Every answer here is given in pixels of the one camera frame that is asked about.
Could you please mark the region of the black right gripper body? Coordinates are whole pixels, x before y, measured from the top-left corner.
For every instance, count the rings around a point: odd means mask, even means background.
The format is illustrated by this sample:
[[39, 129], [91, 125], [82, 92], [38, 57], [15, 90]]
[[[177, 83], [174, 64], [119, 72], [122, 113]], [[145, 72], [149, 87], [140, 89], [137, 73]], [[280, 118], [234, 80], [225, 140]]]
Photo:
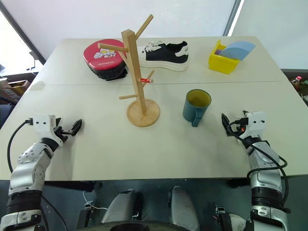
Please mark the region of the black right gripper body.
[[237, 120], [235, 120], [234, 124], [237, 125], [236, 126], [236, 131], [234, 132], [237, 136], [241, 136], [245, 130], [246, 130], [246, 125], [247, 125], [247, 111], [243, 110], [243, 114], [244, 117], [239, 118]]

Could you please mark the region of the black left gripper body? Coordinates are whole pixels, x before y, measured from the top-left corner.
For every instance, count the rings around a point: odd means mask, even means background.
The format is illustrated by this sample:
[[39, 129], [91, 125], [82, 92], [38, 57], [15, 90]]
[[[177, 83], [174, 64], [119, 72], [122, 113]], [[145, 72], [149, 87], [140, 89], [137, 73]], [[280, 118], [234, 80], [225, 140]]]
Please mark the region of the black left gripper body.
[[72, 135], [70, 130], [63, 130], [62, 126], [59, 125], [61, 121], [61, 118], [55, 119], [55, 127], [53, 128], [53, 131], [55, 135], [62, 141], [66, 142], [68, 139], [68, 135]]

